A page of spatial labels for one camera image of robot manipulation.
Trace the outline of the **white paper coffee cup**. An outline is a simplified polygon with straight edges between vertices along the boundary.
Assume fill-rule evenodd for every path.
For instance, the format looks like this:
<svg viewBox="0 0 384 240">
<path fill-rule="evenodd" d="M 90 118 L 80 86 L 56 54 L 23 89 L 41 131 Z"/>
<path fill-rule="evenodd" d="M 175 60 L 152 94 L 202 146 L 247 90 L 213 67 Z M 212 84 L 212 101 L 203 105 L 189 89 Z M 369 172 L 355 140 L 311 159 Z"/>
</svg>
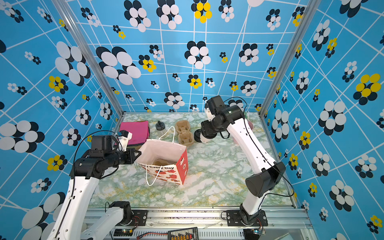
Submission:
<svg viewBox="0 0 384 240">
<path fill-rule="evenodd" d="M 214 139 L 216 137 L 216 134 L 213 134 L 213 135 L 207 135 L 207 136 L 204 136 L 203 133 L 200 134 L 200 141 L 202 143 L 208 143 L 209 141 L 211 141 L 212 139 Z"/>
</svg>

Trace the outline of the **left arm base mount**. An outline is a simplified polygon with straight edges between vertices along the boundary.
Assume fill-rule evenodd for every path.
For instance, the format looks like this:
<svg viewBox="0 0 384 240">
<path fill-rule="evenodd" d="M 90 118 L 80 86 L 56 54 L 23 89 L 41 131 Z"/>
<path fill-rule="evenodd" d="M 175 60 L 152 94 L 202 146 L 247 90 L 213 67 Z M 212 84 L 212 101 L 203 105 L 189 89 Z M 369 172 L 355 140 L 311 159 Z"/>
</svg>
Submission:
<svg viewBox="0 0 384 240">
<path fill-rule="evenodd" d="M 141 227 L 145 226 L 148 218 L 148 210 L 132 210 L 130 220 L 122 220 L 117 226 Z"/>
</svg>

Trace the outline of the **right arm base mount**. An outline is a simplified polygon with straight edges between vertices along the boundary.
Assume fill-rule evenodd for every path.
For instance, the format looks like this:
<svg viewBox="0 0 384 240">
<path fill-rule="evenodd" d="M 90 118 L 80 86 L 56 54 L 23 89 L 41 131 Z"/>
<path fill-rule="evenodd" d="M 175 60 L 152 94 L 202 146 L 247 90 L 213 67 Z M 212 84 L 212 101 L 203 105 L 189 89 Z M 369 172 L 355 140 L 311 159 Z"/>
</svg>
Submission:
<svg viewBox="0 0 384 240">
<path fill-rule="evenodd" d="M 228 227 L 255 227 L 261 229 L 269 225 L 266 213 L 263 210 L 252 216 L 251 221 L 248 221 L 247 217 L 244 217 L 240 210 L 223 211 L 221 218 L 227 222 Z"/>
</svg>

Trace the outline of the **single pulp cup carrier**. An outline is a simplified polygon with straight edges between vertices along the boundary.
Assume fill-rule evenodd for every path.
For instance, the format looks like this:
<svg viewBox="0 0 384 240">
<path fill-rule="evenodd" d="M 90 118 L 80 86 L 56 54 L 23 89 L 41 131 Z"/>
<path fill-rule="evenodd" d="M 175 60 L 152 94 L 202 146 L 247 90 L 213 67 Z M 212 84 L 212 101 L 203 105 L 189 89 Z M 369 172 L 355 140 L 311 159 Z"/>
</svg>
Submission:
<svg viewBox="0 0 384 240">
<path fill-rule="evenodd" d="M 168 161 L 165 161 L 165 160 L 156 160 L 153 162 L 154 166 L 167 166 L 169 164 L 170 163 Z"/>
</svg>

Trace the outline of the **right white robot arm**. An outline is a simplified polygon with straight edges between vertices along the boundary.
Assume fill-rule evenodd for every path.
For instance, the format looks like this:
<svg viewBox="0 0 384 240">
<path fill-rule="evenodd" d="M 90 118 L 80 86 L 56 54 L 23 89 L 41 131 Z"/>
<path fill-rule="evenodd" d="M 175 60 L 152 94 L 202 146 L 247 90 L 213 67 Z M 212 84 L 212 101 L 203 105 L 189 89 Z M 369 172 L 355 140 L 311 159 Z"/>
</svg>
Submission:
<svg viewBox="0 0 384 240">
<path fill-rule="evenodd" d="M 276 161 L 261 145 L 239 106 L 227 105 L 221 96 L 215 96 L 207 100 L 205 112 L 208 118 L 195 131 L 195 140 L 208 143 L 217 135 L 227 132 L 239 144 L 252 168 L 253 175 L 245 180 L 249 192 L 239 212 L 243 224 L 251 226 L 262 220 L 262 203 L 284 178 L 286 166 Z"/>
</svg>

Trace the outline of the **white red paper gift bag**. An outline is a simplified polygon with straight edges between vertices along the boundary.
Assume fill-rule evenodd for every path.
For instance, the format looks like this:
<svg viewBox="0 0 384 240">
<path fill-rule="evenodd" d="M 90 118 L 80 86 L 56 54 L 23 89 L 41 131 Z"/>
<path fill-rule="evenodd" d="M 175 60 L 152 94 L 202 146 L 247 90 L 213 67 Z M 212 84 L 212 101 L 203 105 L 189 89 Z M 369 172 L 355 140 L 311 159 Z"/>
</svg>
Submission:
<svg viewBox="0 0 384 240">
<path fill-rule="evenodd" d="M 136 159 L 136 163 L 146 171 L 146 181 L 148 186 L 152 186 L 156 181 L 175 183 L 179 186 L 184 185 L 189 170 L 187 147 L 175 142 L 175 127 L 171 142 L 157 140 L 147 140 L 139 149 L 141 155 Z"/>
</svg>

